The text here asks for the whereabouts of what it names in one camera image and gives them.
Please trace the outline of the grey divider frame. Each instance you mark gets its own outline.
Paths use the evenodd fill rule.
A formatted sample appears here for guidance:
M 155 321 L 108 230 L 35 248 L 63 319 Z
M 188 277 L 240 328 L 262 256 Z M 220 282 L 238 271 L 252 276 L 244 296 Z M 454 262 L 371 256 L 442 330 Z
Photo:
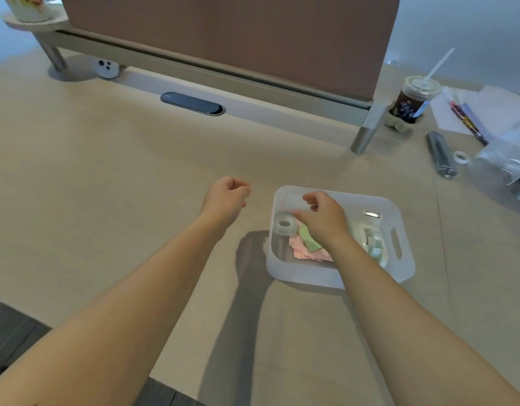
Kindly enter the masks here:
M 44 31 L 41 41 L 175 79 L 189 96 L 221 104 L 235 117 L 365 152 L 384 123 L 390 99 L 334 96 L 159 48 L 65 28 Z

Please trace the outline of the white round socket cap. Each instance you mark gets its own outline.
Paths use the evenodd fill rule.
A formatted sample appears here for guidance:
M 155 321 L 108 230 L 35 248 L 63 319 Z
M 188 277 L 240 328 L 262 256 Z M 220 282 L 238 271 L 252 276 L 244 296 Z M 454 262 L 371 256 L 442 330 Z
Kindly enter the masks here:
M 105 80 L 113 80 L 121 74 L 121 66 L 114 62 L 93 58 L 95 72 Z

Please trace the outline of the white drinking straw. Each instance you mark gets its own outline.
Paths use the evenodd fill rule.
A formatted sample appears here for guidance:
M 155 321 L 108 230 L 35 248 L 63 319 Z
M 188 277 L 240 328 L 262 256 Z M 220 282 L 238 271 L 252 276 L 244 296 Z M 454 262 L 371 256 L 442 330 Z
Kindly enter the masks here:
M 439 70 L 440 67 L 450 58 L 450 56 L 455 52 L 455 48 L 450 48 L 442 57 L 441 59 L 432 67 L 432 69 L 427 73 L 425 76 L 423 82 L 428 82 L 434 74 Z

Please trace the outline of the round beige shelf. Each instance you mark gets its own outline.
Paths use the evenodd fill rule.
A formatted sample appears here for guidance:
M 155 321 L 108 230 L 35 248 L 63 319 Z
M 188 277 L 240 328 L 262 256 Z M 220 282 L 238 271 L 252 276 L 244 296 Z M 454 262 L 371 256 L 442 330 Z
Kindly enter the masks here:
M 3 13 L 0 17 L 7 27 L 22 32 L 46 33 L 70 28 L 66 12 L 59 10 L 58 13 L 54 18 L 37 23 L 19 21 L 12 12 Z

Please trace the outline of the white printed cup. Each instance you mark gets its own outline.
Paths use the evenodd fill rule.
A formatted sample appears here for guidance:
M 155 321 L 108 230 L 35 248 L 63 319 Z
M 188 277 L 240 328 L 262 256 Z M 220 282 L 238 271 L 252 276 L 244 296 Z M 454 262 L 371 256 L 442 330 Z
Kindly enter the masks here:
M 63 7 L 61 0 L 4 0 L 10 12 L 3 14 L 7 23 L 40 24 L 57 18 Z

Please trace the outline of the pink sticky notes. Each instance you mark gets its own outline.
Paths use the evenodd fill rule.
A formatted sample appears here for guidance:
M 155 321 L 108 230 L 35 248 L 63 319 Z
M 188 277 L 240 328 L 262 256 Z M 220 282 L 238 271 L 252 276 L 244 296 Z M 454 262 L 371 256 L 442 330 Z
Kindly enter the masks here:
M 292 248 L 294 257 L 296 259 L 302 259 L 302 260 L 309 259 L 309 260 L 315 260 L 315 261 L 333 262 L 331 255 L 324 248 L 317 252 L 313 252 L 313 253 L 309 252 L 306 249 L 306 247 L 304 246 L 299 235 L 297 235 L 295 237 L 290 237 L 289 245 Z

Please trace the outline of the clear tape roll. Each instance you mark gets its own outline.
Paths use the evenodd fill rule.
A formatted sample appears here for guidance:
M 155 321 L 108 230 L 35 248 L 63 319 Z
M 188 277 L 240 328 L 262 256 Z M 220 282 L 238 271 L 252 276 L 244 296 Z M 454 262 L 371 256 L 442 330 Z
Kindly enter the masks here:
M 289 212 L 277 212 L 272 221 L 272 232 L 282 237 L 295 237 L 299 234 L 300 223 Z

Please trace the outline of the person's left forearm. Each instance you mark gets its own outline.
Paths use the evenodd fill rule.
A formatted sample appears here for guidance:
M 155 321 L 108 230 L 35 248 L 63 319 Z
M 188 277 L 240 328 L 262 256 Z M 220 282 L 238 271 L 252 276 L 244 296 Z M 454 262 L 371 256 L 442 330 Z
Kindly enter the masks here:
M 0 406 L 132 406 L 236 215 L 202 211 L 0 376 Z

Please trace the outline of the person's right hand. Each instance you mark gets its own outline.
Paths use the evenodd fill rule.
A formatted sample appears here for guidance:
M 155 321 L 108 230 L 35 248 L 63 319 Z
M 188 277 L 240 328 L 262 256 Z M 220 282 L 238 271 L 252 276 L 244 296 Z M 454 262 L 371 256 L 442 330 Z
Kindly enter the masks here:
M 315 210 L 315 224 L 308 227 L 312 237 L 328 252 L 354 241 L 343 208 L 324 191 L 303 195 L 310 210 Z

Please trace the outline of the brown desk divider panel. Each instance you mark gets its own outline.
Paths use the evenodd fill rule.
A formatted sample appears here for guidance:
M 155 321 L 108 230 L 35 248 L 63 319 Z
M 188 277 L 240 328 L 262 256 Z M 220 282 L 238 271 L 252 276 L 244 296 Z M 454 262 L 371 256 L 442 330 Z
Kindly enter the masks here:
M 370 101 L 399 0 L 62 0 L 71 25 Z

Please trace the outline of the white tape dispenser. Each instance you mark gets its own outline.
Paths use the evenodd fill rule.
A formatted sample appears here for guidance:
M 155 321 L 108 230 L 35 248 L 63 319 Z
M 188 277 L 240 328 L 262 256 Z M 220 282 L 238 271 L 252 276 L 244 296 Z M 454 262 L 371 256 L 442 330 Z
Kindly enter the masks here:
M 349 228 L 354 240 L 382 268 L 386 268 L 389 254 L 381 233 L 381 213 L 364 210 L 358 218 L 349 221 Z

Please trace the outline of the white plastic basket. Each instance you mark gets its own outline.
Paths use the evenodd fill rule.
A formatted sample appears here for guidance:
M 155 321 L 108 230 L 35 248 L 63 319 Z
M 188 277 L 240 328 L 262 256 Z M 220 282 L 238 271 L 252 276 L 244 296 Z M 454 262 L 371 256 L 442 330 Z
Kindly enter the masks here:
M 277 280 L 344 288 L 333 262 L 296 259 L 289 245 L 289 237 L 282 237 L 272 232 L 275 213 L 280 211 L 291 213 L 298 209 L 310 211 L 310 207 L 302 197 L 312 191 L 316 191 L 316 189 L 299 186 L 283 186 L 276 191 L 272 206 L 266 267 Z M 350 219 L 358 218 L 364 210 L 381 213 L 380 228 L 388 251 L 388 263 L 384 269 L 399 284 L 414 276 L 416 266 L 412 251 L 405 233 L 402 216 L 393 202 L 383 197 L 337 191 L 327 191 L 327 194 L 344 209 L 348 226 Z

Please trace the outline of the grey cylinder tube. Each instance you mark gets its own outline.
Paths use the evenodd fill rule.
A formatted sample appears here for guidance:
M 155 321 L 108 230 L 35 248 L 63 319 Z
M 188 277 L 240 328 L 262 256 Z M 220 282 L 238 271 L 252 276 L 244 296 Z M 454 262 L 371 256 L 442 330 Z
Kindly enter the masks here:
M 426 133 L 426 143 L 436 173 L 443 178 L 456 177 L 458 170 L 444 136 L 437 131 L 429 131 Z

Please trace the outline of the person's left hand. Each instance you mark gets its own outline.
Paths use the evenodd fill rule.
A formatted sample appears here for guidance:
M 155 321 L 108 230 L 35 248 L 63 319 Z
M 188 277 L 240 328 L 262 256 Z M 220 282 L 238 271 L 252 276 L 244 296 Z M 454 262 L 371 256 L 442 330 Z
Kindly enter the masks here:
M 220 231 L 227 230 L 244 208 L 234 208 L 224 197 L 224 178 L 215 181 L 205 194 L 199 219 Z

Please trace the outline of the person's right forearm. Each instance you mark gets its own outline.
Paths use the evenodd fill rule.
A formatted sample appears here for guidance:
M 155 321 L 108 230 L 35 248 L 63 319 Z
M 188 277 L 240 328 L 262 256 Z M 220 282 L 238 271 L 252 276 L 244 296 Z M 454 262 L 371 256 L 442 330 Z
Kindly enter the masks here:
M 318 242 L 338 267 L 397 406 L 520 406 L 520 393 L 414 300 L 348 233 Z

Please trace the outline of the white paper sheets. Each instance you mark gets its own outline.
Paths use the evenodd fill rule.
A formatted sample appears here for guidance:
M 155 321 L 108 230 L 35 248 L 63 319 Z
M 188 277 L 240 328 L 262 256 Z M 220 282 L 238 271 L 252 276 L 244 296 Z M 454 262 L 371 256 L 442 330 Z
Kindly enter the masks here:
M 439 129 L 471 135 L 455 115 L 450 102 L 461 105 L 478 127 L 484 127 L 486 138 L 496 138 L 520 122 L 520 95 L 503 88 L 485 86 L 480 91 L 444 87 L 430 104 Z

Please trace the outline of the cardboard cup holder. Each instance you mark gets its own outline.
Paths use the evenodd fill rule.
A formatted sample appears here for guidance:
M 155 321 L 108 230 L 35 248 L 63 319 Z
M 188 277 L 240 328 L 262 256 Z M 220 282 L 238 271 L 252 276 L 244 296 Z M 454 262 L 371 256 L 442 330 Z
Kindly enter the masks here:
M 408 123 L 392 114 L 392 110 L 395 108 L 395 104 L 392 103 L 392 106 L 388 109 L 385 114 L 383 123 L 386 127 L 392 129 L 393 131 L 399 134 L 406 134 L 412 131 L 413 127 L 417 126 L 417 123 Z

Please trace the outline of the clear plastic bag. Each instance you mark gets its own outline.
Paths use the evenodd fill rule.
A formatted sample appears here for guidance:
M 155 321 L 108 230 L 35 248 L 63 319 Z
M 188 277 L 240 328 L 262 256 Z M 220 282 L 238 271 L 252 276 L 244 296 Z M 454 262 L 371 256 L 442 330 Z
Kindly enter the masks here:
M 487 189 L 520 201 L 520 121 L 484 147 L 469 170 Z

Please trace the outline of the iced drink cup with lid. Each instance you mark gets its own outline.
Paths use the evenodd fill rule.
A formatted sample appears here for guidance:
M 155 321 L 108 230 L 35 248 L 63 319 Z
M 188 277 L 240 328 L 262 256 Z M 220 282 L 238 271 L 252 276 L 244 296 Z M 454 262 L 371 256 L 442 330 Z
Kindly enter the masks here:
M 414 124 L 430 102 L 442 92 L 438 81 L 425 76 L 408 76 L 389 113 L 409 124 Z

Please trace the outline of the green sticky note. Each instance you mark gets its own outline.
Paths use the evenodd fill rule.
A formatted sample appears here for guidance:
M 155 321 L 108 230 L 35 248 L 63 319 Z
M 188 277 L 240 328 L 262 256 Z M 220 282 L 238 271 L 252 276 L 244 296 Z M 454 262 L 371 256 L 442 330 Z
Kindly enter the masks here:
M 309 228 L 304 223 L 299 223 L 298 230 L 299 237 L 301 238 L 306 249 L 313 253 L 323 249 L 323 246 L 320 245 L 310 234 Z

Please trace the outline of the red and black pen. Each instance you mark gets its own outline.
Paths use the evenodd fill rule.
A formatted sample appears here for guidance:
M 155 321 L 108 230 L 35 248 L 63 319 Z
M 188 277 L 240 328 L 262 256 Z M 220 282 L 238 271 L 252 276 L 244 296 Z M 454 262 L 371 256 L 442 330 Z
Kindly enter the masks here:
M 473 134 L 473 136 L 484 147 L 486 147 L 489 144 L 489 141 L 482 134 L 482 132 L 476 126 L 476 124 L 465 113 L 465 111 L 462 108 L 462 105 L 457 100 L 457 96 L 455 95 L 455 93 L 449 87 L 446 87 L 445 89 L 446 89 L 446 96 L 448 97 L 448 104 L 450 106 L 451 111 L 455 114 L 455 116 L 459 119 L 459 121 L 465 126 L 465 128 L 468 131 L 470 131 Z

